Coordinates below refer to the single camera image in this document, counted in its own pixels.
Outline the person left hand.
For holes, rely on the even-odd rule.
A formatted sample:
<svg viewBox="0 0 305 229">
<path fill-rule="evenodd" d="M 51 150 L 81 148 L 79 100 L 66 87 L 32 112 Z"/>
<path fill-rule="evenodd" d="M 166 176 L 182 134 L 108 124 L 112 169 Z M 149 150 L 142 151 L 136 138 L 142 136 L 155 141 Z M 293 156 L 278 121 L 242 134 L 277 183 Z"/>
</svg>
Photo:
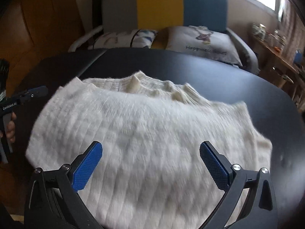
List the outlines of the person left hand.
<svg viewBox="0 0 305 229">
<path fill-rule="evenodd" d="M 17 119 L 17 116 L 14 112 L 11 114 L 10 121 L 8 122 L 6 126 L 6 137 L 10 143 L 15 142 L 15 123 L 14 121 Z"/>
</svg>

